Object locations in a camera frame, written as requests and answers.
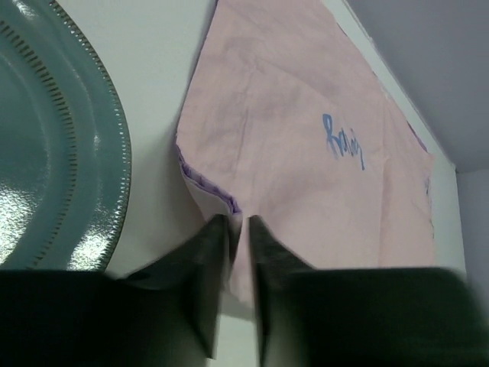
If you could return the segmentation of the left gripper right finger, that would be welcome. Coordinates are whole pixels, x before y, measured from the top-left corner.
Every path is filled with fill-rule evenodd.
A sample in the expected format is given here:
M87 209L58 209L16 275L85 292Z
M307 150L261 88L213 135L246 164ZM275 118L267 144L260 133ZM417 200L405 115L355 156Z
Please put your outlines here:
M486 366L488 323L446 268L321 270L248 220L262 366Z

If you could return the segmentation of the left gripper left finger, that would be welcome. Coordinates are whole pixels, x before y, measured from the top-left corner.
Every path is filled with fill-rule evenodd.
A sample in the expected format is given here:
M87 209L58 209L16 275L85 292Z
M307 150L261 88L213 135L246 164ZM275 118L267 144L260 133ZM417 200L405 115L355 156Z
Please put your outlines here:
M123 279L1 273L3 366L204 366L213 356L228 219Z

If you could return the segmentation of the teal plate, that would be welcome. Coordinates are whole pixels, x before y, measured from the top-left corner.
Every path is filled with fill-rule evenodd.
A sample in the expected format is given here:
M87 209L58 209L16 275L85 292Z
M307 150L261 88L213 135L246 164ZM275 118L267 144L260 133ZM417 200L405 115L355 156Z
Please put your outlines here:
M121 101L56 1L1 3L1 267L104 270L131 185Z

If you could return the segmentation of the pink cloth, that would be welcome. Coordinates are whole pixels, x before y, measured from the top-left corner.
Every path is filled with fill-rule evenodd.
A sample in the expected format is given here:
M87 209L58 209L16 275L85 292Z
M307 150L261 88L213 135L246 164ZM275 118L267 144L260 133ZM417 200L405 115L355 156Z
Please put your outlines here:
M246 306L253 215L317 268L435 263L431 155L319 1L218 2L176 144L202 214L241 233Z

